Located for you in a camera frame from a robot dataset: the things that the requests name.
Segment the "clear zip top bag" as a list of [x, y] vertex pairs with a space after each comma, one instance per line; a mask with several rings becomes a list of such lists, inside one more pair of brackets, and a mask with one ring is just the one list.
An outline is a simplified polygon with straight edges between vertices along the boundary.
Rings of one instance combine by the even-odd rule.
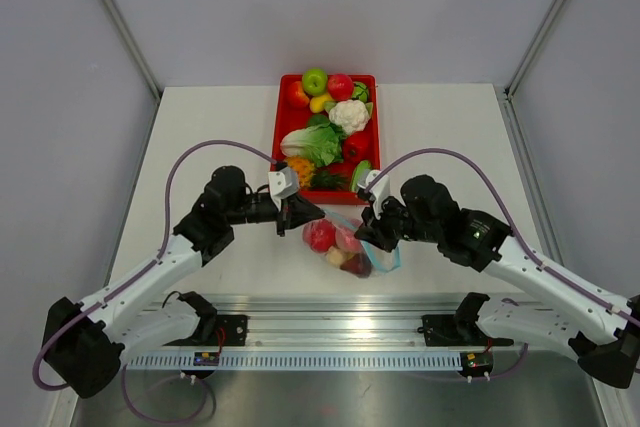
[[302, 228], [302, 242], [329, 266], [360, 279], [380, 277], [401, 268], [400, 248], [386, 252], [358, 240], [361, 219], [325, 209], [322, 219]]

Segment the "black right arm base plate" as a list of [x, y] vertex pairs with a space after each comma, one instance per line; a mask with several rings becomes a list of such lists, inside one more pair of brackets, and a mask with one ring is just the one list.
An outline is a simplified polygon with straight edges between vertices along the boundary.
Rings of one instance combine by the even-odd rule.
[[510, 347], [512, 339], [494, 338], [484, 334], [477, 326], [458, 324], [453, 314], [427, 314], [421, 317], [416, 329], [427, 347]]

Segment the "pink peach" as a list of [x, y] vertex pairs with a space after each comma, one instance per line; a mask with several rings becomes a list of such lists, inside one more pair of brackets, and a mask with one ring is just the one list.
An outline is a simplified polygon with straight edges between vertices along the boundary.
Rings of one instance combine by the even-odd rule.
[[347, 253], [359, 253], [362, 251], [361, 242], [355, 238], [354, 232], [342, 227], [336, 228], [336, 246]]

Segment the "dark red onion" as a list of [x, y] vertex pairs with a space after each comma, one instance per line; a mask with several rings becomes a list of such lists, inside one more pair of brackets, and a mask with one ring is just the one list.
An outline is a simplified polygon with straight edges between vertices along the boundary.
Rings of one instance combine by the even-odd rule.
[[368, 278], [372, 273], [373, 267], [368, 256], [358, 254], [345, 261], [341, 265], [341, 269], [356, 277]]

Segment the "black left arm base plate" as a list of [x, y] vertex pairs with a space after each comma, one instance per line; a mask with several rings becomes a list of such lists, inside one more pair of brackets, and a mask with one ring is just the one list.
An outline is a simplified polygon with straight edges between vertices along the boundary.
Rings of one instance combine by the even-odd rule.
[[249, 317], [240, 314], [218, 314], [214, 320], [200, 320], [195, 331], [186, 338], [168, 343], [175, 347], [242, 347], [246, 345]]

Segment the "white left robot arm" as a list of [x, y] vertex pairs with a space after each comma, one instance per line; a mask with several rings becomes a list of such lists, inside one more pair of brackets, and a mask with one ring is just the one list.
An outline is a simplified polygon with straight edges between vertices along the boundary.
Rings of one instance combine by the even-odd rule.
[[63, 297], [49, 308], [42, 361], [64, 387], [87, 399], [149, 350], [174, 341], [208, 343], [219, 335], [218, 312], [200, 294], [183, 293], [150, 314], [145, 308], [222, 253], [234, 240], [234, 226], [272, 223], [283, 236], [323, 216], [299, 193], [289, 167], [269, 173], [264, 192], [250, 191], [238, 167], [216, 169], [154, 257], [79, 302]]

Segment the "garlic bulb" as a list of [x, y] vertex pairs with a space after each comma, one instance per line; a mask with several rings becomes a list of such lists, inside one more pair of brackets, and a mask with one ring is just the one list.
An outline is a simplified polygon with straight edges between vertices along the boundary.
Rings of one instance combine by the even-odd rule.
[[325, 254], [325, 259], [333, 267], [340, 268], [349, 259], [349, 254], [337, 247], [330, 247]]

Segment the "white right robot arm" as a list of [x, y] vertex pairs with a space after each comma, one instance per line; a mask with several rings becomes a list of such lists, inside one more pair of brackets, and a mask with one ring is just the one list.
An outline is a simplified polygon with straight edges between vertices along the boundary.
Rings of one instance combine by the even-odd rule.
[[528, 307], [468, 293], [441, 338], [455, 345], [509, 340], [542, 347], [577, 362], [592, 378], [630, 387], [639, 364], [639, 300], [612, 294], [537, 253], [515, 228], [479, 210], [461, 208], [428, 175], [406, 181], [395, 198], [378, 170], [357, 183], [367, 202], [360, 241], [391, 252], [401, 241], [431, 243], [462, 267], [504, 281], [540, 302]]

